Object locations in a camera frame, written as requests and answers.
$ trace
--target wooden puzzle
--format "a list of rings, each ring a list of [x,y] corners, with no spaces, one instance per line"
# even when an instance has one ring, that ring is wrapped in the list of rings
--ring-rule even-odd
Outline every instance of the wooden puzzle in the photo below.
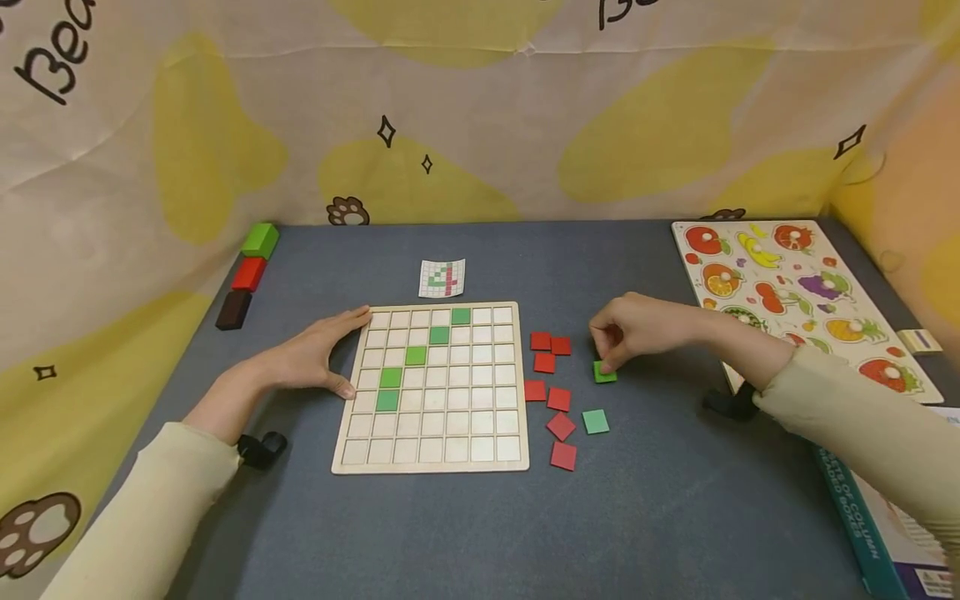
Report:
[[[337,474],[530,467],[516,302],[376,306],[360,332]]]
[[[697,300],[795,346],[813,346],[923,404],[944,401],[813,221],[678,222]],[[731,387],[742,377],[725,365]]]

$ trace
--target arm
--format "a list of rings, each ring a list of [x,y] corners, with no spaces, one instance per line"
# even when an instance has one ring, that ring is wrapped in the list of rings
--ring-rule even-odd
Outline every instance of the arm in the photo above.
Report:
[[[229,369],[181,423],[167,423],[84,535],[43,600],[162,598],[200,520],[240,466],[237,440],[273,388],[324,387],[351,398],[330,372],[333,346],[370,320],[369,307],[318,321]]]
[[[639,354],[705,345],[763,391],[754,400],[760,410],[835,454],[917,519],[958,573],[960,433],[932,411],[836,357],[699,307],[628,294],[601,310],[590,332],[608,371]]]

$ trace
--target hand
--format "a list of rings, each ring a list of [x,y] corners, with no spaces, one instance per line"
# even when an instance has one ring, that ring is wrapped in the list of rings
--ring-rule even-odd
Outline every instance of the hand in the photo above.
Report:
[[[344,400],[356,390],[342,375],[330,372],[330,352],[348,333],[370,322],[369,306],[320,319],[275,348],[255,356],[281,388],[327,388]]]
[[[694,341],[698,323],[708,312],[698,306],[677,304],[627,292],[611,300],[590,319],[590,335],[603,365],[610,373],[640,354],[655,354]]]

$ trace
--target green block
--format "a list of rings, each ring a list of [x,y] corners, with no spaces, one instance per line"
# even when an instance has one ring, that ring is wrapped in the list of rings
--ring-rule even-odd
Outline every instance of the green block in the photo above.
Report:
[[[280,239],[280,232],[272,224],[257,223],[250,229],[247,241],[243,243],[240,252],[244,256],[260,256],[270,260],[278,239]]]
[[[609,375],[604,375],[600,372],[600,365],[602,364],[602,360],[593,361],[593,380],[597,383],[610,383],[611,381],[616,381],[616,371],[610,373]]]
[[[470,324],[470,309],[469,308],[454,308],[450,312],[450,322],[455,325],[469,325]]]
[[[430,327],[430,344],[449,344],[449,327]]]
[[[607,413],[603,412],[603,409],[586,411],[584,413],[584,427],[587,429],[587,435],[607,433],[610,431],[610,426],[607,425]]]
[[[426,346],[410,346],[407,349],[406,365],[425,365],[426,364]]]
[[[381,388],[398,388],[400,387],[400,376],[403,375],[403,369],[400,367],[395,367],[392,369],[384,369],[380,372],[380,387]]]
[[[376,395],[376,410],[395,411],[400,403],[400,390],[380,390]]]

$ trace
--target fabric backdrop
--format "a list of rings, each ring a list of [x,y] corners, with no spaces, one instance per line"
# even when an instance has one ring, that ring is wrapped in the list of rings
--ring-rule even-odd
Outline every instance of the fabric backdrop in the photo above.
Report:
[[[0,595],[249,225],[834,209],[960,356],[958,0],[0,0]]]

